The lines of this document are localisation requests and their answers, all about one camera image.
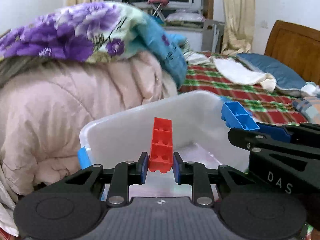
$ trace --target white wall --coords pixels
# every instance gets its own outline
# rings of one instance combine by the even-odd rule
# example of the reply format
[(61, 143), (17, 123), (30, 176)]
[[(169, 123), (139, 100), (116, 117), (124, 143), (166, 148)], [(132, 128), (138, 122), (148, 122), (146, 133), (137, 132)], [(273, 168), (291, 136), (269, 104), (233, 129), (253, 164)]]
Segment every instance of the white wall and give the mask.
[(188, 41), (190, 48), (194, 51), (201, 51), (202, 46), (202, 32), (199, 31), (189, 31), (189, 30), (177, 30), (178, 28), (164, 28), (169, 34), (180, 34), (185, 36)]
[(225, 22), (223, 0), (213, 0), (213, 19)]
[(276, 20), (320, 30), (320, 0), (256, 0), (255, 33), (252, 51), (264, 54)]
[(0, 34), (63, 7), (66, 0), (0, 0)]

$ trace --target plaid bed sheet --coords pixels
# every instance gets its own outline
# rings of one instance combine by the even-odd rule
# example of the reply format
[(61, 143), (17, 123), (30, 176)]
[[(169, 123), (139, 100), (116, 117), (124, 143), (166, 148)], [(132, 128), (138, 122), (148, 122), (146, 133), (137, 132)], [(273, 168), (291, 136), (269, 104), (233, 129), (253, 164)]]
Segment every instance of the plaid bed sheet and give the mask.
[[(219, 58), (227, 57), (219, 54), (213, 55)], [(193, 90), (207, 90), (238, 101), (250, 110), (254, 117), (264, 123), (282, 125), (307, 122), (303, 115), (293, 108), (291, 103), (295, 98), (279, 95), (276, 92), (269, 93), (260, 85), (236, 85), (210, 65), (188, 66), (186, 80), (179, 92), (186, 93)]]

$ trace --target white towel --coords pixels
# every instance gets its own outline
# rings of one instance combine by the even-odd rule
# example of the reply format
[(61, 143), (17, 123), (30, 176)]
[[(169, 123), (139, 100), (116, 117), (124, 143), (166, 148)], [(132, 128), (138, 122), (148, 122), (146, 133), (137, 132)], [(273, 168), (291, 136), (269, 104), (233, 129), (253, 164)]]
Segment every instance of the white towel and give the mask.
[(314, 82), (306, 82), (301, 88), (301, 97), (317, 97), (320, 94), (320, 87)]
[(217, 70), (228, 80), (240, 85), (260, 84), (263, 89), (273, 92), (276, 88), (276, 79), (270, 73), (254, 72), (245, 68), (233, 58), (213, 58)]
[(205, 55), (189, 51), (184, 54), (184, 58), (188, 65), (200, 65), (200, 64), (210, 64), (209, 58)]

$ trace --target plastic storage box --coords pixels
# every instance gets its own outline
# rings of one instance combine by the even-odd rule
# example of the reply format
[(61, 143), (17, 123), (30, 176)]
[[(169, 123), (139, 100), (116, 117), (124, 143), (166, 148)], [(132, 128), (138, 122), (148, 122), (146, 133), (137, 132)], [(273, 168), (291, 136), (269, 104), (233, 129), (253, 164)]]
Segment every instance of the plastic storage box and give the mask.
[[(212, 169), (223, 163), (244, 171), (249, 151), (230, 144), (230, 129), (221, 119), (223, 103), (219, 96), (197, 90), (90, 122), (80, 132), (81, 166), (99, 163), (106, 169), (137, 161), (142, 152), (150, 152), (154, 117), (159, 117), (172, 120), (173, 150), (184, 161)], [(191, 195), (191, 186), (175, 184), (172, 170), (156, 171), (148, 172), (145, 185), (132, 185), (129, 192), (130, 196), (185, 196)]]

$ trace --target plaid fabric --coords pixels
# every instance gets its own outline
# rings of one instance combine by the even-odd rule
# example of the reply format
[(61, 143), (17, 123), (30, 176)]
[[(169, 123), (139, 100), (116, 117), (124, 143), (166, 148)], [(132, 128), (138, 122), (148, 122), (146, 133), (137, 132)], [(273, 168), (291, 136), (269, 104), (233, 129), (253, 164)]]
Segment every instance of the plaid fabric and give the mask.
[[(214, 54), (214, 56), (226, 57), (219, 54)], [(291, 103), (295, 98), (278, 95), (276, 92), (269, 93), (260, 85), (236, 85), (224, 78), (216, 68), (210, 65), (188, 66), (186, 80), (179, 92), (186, 93), (198, 89), (240, 102), (253, 113), (254, 117), (264, 123), (282, 125), (307, 121), (292, 106)]]
[(320, 124), (320, 99), (316, 97), (298, 98), (292, 106), (310, 123)]
[(320, 240), (320, 232), (318, 230), (311, 230), (304, 240)]
[(0, 240), (19, 240), (20, 237), (12, 236), (0, 228)]

